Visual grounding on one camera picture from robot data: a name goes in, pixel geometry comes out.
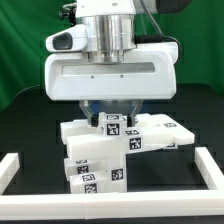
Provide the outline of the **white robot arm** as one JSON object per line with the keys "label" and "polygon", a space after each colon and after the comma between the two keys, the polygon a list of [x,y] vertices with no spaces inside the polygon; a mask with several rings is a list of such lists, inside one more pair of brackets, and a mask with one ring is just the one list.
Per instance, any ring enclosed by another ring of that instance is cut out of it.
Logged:
{"label": "white robot arm", "polygon": [[177,13],[192,0],[75,0],[60,17],[71,27],[46,39],[45,88],[53,100],[77,100],[93,126],[91,101],[129,101],[132,126],[143,100],[170,99],[176,93],[177,40],[158,32],[135,35],[135,16]]}

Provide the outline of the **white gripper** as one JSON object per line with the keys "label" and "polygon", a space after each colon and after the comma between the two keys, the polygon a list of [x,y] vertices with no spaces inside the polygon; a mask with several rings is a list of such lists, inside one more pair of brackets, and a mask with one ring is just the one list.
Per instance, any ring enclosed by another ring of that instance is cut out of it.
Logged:
{"label": "white gripper", "polygon": [[76,25],[46,39],[51,53],[45,62],[45,88],[53,100],[80,100],[91,124],[94,112],[88,100],[132,100],[134,122],[143,99],[170,99],[176,93],[175,42],[139,44],[124,52],[120,63],[89,61],[87,28]]}

